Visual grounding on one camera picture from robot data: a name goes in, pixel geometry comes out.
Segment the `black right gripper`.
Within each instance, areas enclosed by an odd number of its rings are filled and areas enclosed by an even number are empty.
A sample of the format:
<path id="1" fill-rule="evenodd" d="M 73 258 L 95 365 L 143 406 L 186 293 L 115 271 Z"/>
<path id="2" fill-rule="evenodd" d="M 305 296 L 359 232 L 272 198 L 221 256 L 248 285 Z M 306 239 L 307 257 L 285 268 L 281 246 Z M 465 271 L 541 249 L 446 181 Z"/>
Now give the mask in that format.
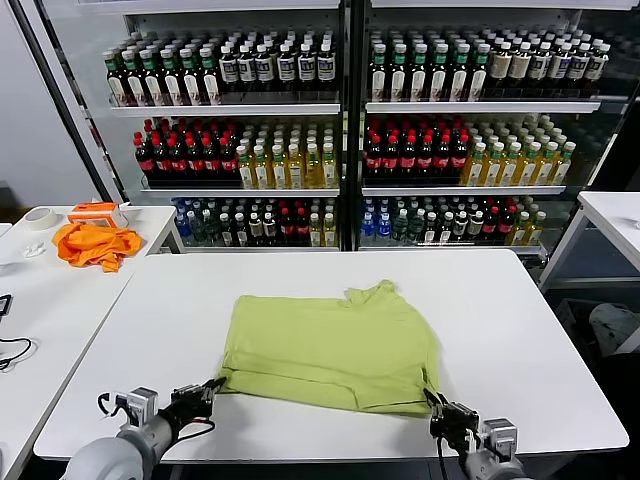
<path id="1" fill-rule="evenodd" d="M 459 403 L 449 402 L 440 392 L 423 390 L 431 414 L 430 433 L 448 443 L 467 443 L 467 437 L 477 433 L 478 413 Z"/>

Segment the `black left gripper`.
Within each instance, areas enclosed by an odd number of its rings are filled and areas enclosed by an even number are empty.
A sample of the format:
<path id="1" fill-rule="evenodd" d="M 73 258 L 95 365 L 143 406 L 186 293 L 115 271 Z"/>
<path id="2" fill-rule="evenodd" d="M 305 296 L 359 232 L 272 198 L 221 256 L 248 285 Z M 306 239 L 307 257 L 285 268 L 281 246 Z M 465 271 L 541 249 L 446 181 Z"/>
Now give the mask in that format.
<path id="1" fill-rule="evenodd" d="M 173 433 L 179 433 L 185 426 L 198 418 L 210 416 L 210 405 L 215 395 L 224 387 L 226 377 L 209 379 L 202 385 L 187 385 L 172 391 L 172 401 L 162 410 Z"/>

